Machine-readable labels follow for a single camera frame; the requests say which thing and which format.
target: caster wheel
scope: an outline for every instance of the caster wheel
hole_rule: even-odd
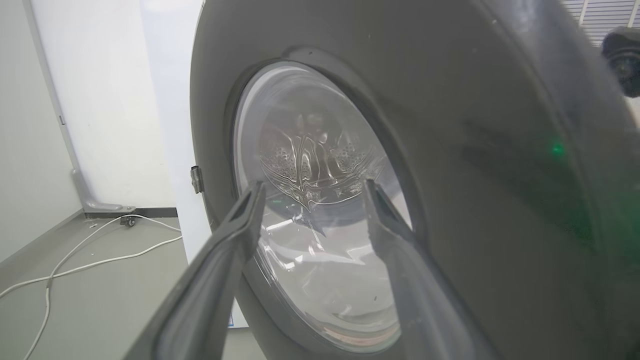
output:
[[[123,217],[120,219],[120,225],[124,225],[126,227],[132,227],[133,225],[136,225],[136,218],[135,217]]]

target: door glass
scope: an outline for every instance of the door glass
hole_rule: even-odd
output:
[[[392,345],[399,322],[387,268],[367,234],[363,179],[375,179],[407,222],[408,212],[354,104],[309,67],[269,65],[244,90],[234,150],[240,191],[267,184],[256,258],[270,284],[335,346],[366,353]]]

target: electrical cord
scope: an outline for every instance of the electrical cord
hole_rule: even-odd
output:
[[[166,240],[163,241],[161,243],[158,243],[150,248],[148,248],[147,250],[143,250],[137,254],[131,254],[131,255],[126,255],[126,256],[120,256],[117,258],[111,258],[111,259],[106,259],[106,260],[102,260],[102,261],[97,261],[95,263],[91,263],[91,264],[87,264],[84,266],[80,266],[71,270],[67,270],[65,272],[62,272],[60,274],[56,274],[56,271],[58,271],[58,269],[62,266],[62,264],[64,264],[67,259],[82,245],[84,244],[87,240],[89,240],[93,235],[95,235],[98,231],[102,230],[104,227],[106,227],[109,224],[112,224],[113,222],[120,220],[123,217],[138,217],[138,218],[143,218],[146,220],[149,220],[151,222],[155,222],[157,224],[163,225],[165,227],[168,227],[169,229],[173,229],[176,231],[180,231],[179,228],[177,227],[173,227],[170,226],[168,224],[165,224],[164,222],[160,222],[148,217],[144,217],[142,215],[136,215],[136,214],[128,214],[128,215],[124,215],[118,218],[115,218],[109,222],[107,222],[106,224],[100,226],[96,231],[92,232],[91,235],[87,236],[83,241],[80,241],[80,243],[78,245],[76,245],[76,247],[74,247],[53,269],[53,271],[51,272],[51,275],[47,276],[47,277],[40,277],[37,279],[33,279],[33,280],[28,280],[28,281],[24,281],[24,282],[20,282],[18,284],[15,284],[13,286],[10,286],[9,288],[7,288],[6,290],[4,290],[3,292],[0,293],[0,299],[9,294],[10,292],[12,292],[13,290],[16,290],[18,288],[21,288],[25,285],[29,285],[29,284],[33,284],[34,282],[39,282],[39,281],[44,281],[47,280],[47,288],[45,289],[45,303],[47,305],[46,310],[45,310],[45,316],[44,316],[44,320],[42,321],[42,325],[40,326],[40,330],[38,331],[38,334],[36,335],[36,338],[33,340],[33,343],[31,344],[31,347],[29,348],[29,351],[27,352],[27,354],[24,356],[24,360],[28,360],[29,357],[31,356],[31,353],[33,353],[34,349],[36,348],[36,345],[38,344],[38,341],[40,341],[40,337],[42,337],[42,332],[44,331],[45,326],[47,325],[47,321],[49,320],[49,313],[51,312],[51,299],[50,299],[50,294],[51,294],[51,284],[53,282],[53,279],[56,277],[60,277],[60,276],[64,276],[64,275],[68,275],[68,274],[73,274],[74,272],[78,272],[81,270],[85,270],[97,265],[101,265],[101,264],[105,264],[105,263],[110,263],[112,261],[118,261],[118,260],[124,260],[124,259],[131,259],[131,258],[135,258],[136,256],[140,256],[140,255],[144,255],[148,252],[150,252],[153,249],[156,249],[162,245],[177,241],[179,239],[182,238],[182,236],[178,236],[177,238],[171,239],[171,240]]]

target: baseboard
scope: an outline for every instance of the baseboard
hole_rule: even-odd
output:
[[[175,208],[136,208],[132,214],[142,215],[148,218],[177,218],[178,211]],[[123,213],[85,213],[86,218],[117,218]]]

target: metal bracket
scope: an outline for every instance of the metal bracket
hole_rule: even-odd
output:
[[[73,169],[71,174],[85,213],[132,213],[136,209],[135,206],[122,206],[119,204],[99,202],[91,194],[82,172],[78,169]]]
[[[265,190],[236,202],[173,287],[125,360],[220,359],[234,293],[260,238]]]
[[[387,266],[407,359],[500,359],[385,192],[366,180],[369,236]]]
[[[204,183],[202,182],[202,170],[199,166],[191,167],[191,185],[196,193],[204,191]]]

